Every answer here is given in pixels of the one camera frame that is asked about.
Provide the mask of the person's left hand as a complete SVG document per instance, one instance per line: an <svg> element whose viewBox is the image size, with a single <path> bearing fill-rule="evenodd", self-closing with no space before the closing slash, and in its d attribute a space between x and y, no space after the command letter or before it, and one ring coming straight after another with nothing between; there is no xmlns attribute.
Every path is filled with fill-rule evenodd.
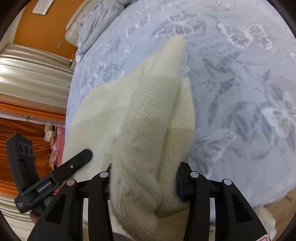
<svg viewBox="0 0 296 241"><path fill-rule="evenodd" d="M34 224L36 224L37 221L38 221L39 218L40 218L40 215L39 215L38 213L34 212L34 211L31 211L30 214L29 214L29 216L30 216L30 220L31 220L32 223L34 223Z"/></svg>

